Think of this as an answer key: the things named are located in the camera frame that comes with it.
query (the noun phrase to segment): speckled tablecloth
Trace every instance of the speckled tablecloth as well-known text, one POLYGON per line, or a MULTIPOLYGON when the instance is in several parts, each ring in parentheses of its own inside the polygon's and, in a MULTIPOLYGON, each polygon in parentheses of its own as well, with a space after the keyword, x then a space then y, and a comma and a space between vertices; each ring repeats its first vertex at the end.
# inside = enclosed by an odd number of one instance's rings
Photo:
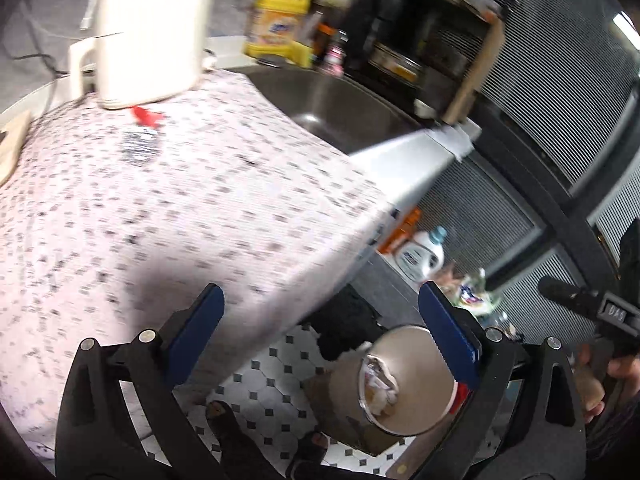
POLYGON ((0 402, 31 440, 52 443, 83 338, 130 341, 215 282, 226 313, 183 387, 206 392, 319 306, 388 221, 349 158, 243 75, 148 108, 166 117, 152 163, 123 160, 130 110, 90 94, 35 122, 0 189, 0 402))

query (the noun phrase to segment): foot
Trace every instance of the foot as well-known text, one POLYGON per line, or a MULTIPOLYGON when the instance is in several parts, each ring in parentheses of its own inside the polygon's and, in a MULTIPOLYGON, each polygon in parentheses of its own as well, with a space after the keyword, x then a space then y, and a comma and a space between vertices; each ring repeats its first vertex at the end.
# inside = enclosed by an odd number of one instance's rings
POLYGON ((229 437, 242 435, 236 416, 226 402, 221 400, 210 402, 205 410, 205 418, 219 442, 229 437))
POLYGON ((285 476, 293 478, 296 466, 300 462, 321 463, 329 447, 329 439, 319 431, 309 431, 298 441, 298 450, 287 467, 285 476))

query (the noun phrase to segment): black pants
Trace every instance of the black pants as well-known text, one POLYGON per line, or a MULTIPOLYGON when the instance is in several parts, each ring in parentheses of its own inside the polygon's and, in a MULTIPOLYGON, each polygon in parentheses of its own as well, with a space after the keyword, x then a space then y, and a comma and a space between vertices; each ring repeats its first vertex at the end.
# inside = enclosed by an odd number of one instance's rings
MULTIPOLYGON (((258 446, 244 433, 220 440, 220 464, 229 480, 282 480, 282 475, 262 455, 258 446)), ((301 462, 295 480, 373 480, 377 475, 357 473, 313 462, 301 462)))

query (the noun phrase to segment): yellow bottle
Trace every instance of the yellow bottle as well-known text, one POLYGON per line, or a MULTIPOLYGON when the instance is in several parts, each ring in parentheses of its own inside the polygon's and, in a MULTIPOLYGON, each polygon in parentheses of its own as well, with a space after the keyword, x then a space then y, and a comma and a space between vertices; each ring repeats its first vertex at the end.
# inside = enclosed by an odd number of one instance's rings
POLYGON ((311 0, 257 0, 248 23, 244 53, 252 57, 287 57, 300 21, 311 0))

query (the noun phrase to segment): stainless steel sink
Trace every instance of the stainless steel sink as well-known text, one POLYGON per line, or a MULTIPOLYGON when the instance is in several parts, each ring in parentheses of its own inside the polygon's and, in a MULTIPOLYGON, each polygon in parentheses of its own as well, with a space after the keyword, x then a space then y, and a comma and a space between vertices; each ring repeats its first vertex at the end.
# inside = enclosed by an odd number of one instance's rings
POLYGON ((418 129, 408 115, 366 88, 299 68, 236 69, 286 116, 343 153, 359 152, 418 129))

